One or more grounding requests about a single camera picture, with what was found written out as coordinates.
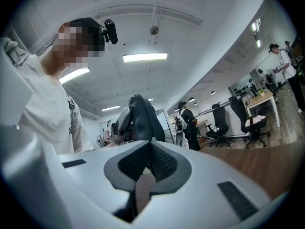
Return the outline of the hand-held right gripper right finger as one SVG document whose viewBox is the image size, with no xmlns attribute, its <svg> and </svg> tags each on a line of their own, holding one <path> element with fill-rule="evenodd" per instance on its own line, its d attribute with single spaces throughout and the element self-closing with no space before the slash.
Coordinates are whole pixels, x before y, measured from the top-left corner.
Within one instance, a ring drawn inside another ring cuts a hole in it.
<svg viewBox="0 0 305 229">
<path fill-rule="evenodd" d="M 172 194 L 178 191 L 190 178 L 192 166 L 180 153 L 171 150 L 163 142 L 151 141 L 149 167 L 155 177 L 150 195 Z"/>
</svg>

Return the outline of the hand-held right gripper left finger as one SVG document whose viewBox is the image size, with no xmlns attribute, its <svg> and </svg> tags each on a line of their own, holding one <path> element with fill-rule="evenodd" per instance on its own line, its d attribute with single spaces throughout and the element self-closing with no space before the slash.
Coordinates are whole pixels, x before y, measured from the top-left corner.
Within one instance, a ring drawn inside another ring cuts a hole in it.
<svg viewBox="0 0 305 229">
<path fill-rule="evenodd" d="M 109 158 L 104 174 L 115 189 L 134 191 L 135 185 L 150 161 L 150 142 L 135 141 L 118 147 L 120 153 Z"/>
</svg>

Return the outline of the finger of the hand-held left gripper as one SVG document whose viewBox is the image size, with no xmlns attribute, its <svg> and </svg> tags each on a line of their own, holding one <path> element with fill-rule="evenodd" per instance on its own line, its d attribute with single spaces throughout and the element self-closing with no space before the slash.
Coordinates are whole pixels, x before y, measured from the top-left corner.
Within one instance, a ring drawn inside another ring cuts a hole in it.
<svg viewBox="0 0 305 229">
<path fill-rule="evenodd" d="M 132 131 L 131 125 L 132 125 L 132 110 L 129 106 L 126 106 L 122 110 L 120 116 L 116 121 L 116 127 L 118 131 L 117 136 L 120 139 L 125 138 Z"/>
</svg>

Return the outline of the black pouch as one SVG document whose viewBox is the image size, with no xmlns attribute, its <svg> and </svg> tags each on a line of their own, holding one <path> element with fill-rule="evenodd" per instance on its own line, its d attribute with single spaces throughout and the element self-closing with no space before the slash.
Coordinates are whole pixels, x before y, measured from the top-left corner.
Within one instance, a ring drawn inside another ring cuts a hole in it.
<svg viewBox="0 0 305 229">
<path fill-rule="evenodd" d="M 129 100 L 132 109 L 132 124 L 135 140 L 165 141 L 165 134 L 153 106 L 147 98 L 136 94 Z"/>
</svg>

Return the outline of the white whiteboard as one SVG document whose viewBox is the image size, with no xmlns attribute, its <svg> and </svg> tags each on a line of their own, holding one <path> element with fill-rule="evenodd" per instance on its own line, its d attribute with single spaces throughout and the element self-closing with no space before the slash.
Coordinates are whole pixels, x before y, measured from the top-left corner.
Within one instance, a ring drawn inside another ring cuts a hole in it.
<svg viewBox="0 0 305 229">
<path fill-rule="evenodd" d="M 175 144 L 175 138 L 173 135 L 172 126 L 170 124 L 170 120 L 167 116 L 167 113 L 163 109 L 160 109 L 156 111 L 156 115 L 163 128 L 165 135 L 165 142 Z"/>
</svg>

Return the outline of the black office chair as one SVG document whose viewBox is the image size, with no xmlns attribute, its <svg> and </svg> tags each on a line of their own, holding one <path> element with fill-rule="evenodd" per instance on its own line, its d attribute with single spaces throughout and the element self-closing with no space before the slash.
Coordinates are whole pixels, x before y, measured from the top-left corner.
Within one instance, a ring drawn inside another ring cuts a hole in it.
<svg viewBox="0 0 305 229">
<path fill-rule="evenodd" d="M 219 144 L 226 144 L 228 147 L 230 147 L 231 145 L 228 142 L 230 138 L 224 136 L 229 130 L 229 126 L 225 120 L 225 108 L 220 107 L 213 110 L 212 113 L 214 116 L 215 128 L 212 129 L 211 124 L 206 126 L 209 129 L 206 135 L 209 138 L 214 139 L 214 141 L 210 142 L 209 145 L 212 146 L 212 144 L 215 144 L 215 147 L 218 147 Z"/>
<path fill-rule="evenodd" d="M 261 144 L 263 144 L 263 147 L 267 147 L 266 142 L 261 139 L 262 136 L 270 137 L 271 135 L 269 132 L 261 132 L 261 129 L 263 129 L 267 124 L 267 118 L 265 118 L 259 123 L 245 127 L 244 124 L 246 123 L 246 120 L 250 117 L 250 115 L 247 113 L 243 101 L 241 99 L 237 99 L 237 97 L 235 96 L 230 97 L 229 101 L 231 102 L 231 109 L 240 119 L 241 131 L 245 134 L 249 134 L 247 137 L 244 137 L 245 142 L 249 140 L 245 148 L 249 149 L 250 145 L 255 142 L 260 142 Z"/>
</svg>

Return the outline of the black metal railing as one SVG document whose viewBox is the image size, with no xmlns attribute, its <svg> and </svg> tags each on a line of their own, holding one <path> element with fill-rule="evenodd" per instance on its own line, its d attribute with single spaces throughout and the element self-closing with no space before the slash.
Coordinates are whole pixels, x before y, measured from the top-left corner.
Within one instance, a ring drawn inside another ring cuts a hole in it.
<svg viewBox="0 0 305 229">
<path fill-rule="evenodd" d="M 226 106 L 229 106 L 230 104 L 231 104 L 230 101 L 227 101 L 227 102 L 225 102 L 225 103 L 223 103 L 223 104 L 221 104 L 221 103 L 219 102 L 219 103 L 217 103 L 217 104 L 214 104 L 214 105 L 212 106 L 212 108 L 210 108 L 210 109 L 208 109 L 208 110 L 206 110 L 206 111 L 200 112 L 200 113 L 198 114 L 198 116 L 202 116 L 202 115 L 211 113 L 211 112 L 212 112 L 213 110 L 215 110 L 215 109 L 218 109 L 218 108 L 220 108 L 220 107 L 226 107 Z"/>
</svg>

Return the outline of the person's beige shirt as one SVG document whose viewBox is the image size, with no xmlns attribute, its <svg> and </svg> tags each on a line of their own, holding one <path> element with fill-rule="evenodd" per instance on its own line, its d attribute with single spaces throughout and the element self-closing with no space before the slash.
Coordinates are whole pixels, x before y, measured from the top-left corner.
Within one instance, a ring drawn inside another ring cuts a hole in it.
<svg viewBox="0 0 305 229">
<path fill-rule="evenodd" d="M 60 83 L 68 65 L 58 54 L 52 48 L 42 56 L 30 54 L 6 37 L 0 38 L 0 48 L 33 91 L 20 125 L 52 144 L 58 155 L 94 150 L 78 105 Z"/>
</svg>

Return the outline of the white cloth bundle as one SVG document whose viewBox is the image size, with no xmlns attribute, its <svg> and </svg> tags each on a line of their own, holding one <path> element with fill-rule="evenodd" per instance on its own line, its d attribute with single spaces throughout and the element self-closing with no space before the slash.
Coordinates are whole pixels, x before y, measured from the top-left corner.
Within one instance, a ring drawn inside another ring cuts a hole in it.
<svg viewBox="0 0 305 229">
<path fill-rule="evenodd" d="M 261 122 L 262 120 L 264 120 L 266 118 L 266 116 L 264 115 L 256 115 L 256 116 L 250 116 L 247 120 L 246 123 L 244 124 L 245 127 L 248 127 L 250 125 L 254 125 L 256 123 Z"/>
</svg>

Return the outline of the light wooden desk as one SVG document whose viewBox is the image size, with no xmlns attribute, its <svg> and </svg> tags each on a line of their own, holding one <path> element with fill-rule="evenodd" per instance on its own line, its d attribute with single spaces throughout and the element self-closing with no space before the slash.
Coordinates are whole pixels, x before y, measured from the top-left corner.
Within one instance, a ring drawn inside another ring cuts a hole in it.
<svg viewBox="0 0 305 229">
<path fill-rule="evenodd" d="M 259 94 L 258 96 L 254 97 L 249 105 L 246 106 L 246 110 L 247 113 L 249 115 L 251 115 L 251 108 L 254 108 L 260 104 L 263 104 L 267 101 L 270 101 L 273 107 L 273 112 L 275 114 L 275 119 L 276 119 L 276 123 L 277 123 L 277 128 L 280 128 L 280 121 L 279 121 L 279 115 L 278 115 L 278 110 L 277 110 L 277 106 L 276 106 L 276 102 L 275 102 L 275 98 L 273 93 L 270 90 L 267 90 L 265 92 L 263 92 L 262 94 Z"/>
</svg>

